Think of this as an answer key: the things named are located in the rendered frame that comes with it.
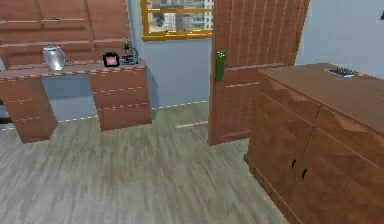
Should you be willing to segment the brown wooden room door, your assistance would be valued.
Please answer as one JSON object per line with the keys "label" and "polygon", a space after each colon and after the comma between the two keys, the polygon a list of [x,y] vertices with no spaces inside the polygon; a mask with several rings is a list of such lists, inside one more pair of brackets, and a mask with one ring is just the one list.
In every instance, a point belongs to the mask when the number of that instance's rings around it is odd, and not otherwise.
{"label": "brown wooden room door", "polygon": [[[292,66],[311,0],[215,0],[208,143],[250,136],[264,68]],[[226,53],[215,81],[216,52]]]}

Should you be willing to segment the brown wooden desk with hutch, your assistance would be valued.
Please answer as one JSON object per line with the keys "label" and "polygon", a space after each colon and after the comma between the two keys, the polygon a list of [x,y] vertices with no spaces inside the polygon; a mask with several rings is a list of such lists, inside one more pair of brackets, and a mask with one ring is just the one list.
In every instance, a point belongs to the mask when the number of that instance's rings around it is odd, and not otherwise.
{"label": "brown wooden desk with hutch", "polygon": [[[70,75],[87,77],[101,130],[150,123],[146,65],[121,64],[125,37],[125,0],[0,0],[0,124],[24,143],[50,139],[57,119],[43,81]],[[63,70],[45,62],[46,46],[64,51]],[[118,54],[118,67],[104,66],[106,52]]]}

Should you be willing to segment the dark desk lamp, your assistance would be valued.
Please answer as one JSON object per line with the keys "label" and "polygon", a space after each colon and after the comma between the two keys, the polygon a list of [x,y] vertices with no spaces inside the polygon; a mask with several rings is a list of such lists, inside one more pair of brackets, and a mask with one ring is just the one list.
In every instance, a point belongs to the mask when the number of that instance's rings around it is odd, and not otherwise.
{"label": "dark desk lamp", "polygon": [[125,55],[120,59],[122,65],[135,65],[138,63],[138,51],[132,46],[129,37],[124,38],[124,51]]}

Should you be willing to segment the yellow framed window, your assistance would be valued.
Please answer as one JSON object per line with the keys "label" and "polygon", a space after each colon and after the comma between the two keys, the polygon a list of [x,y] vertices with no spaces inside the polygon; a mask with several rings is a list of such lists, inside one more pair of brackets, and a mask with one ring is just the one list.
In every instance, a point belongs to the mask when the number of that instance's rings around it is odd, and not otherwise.
{"label": "yellow framed window", "polygon": [[140,0],[142,40],[210,38],[213,8],[214,0]]}

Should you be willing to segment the black framed small clock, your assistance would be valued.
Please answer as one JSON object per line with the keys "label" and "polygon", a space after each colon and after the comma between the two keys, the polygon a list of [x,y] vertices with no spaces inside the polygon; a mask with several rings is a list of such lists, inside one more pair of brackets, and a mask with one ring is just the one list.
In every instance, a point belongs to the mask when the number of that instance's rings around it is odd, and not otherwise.
{"label": "black framed small clock", "polygon": [[116,52],[106,52],[103,55],[103,63],[105,67],[118,67],[120,65],[118,54]]}

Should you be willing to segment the brown wooden sideboard cupboard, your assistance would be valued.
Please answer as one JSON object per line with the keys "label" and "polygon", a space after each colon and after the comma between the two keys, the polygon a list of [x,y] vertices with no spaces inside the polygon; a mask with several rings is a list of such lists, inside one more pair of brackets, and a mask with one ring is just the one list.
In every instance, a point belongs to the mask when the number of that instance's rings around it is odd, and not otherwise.
{"label": "brown wooden sideboard cupboard", "polygon": [[264,69],[248,151],[289,224],[384,224],[384,80]]}

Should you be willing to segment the silver vase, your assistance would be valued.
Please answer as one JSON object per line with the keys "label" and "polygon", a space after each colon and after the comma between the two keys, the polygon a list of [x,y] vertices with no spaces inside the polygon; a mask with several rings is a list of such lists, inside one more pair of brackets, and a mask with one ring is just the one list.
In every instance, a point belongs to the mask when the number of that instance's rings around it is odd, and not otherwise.
{"label": "silver vase", "polygon": [[54,71],[61,71],[65,66],[65,53],[59,46],[46,46],[43,48],[43,58]]}

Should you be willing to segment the dark flat book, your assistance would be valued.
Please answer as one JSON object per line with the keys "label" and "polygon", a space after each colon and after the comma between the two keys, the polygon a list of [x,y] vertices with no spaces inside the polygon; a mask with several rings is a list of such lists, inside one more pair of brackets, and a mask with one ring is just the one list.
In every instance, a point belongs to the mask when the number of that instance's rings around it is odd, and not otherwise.
{"label": "dark flat book", "polygon": [[362,73],[359,73],[357,71],[353,71],[350,69],[342,68],[342,67],[337,67],[337,68],[331,68],[331,69],[326,69],[326,72],[344,77],[344,78],[351,78],[355,76],[362,76]]}

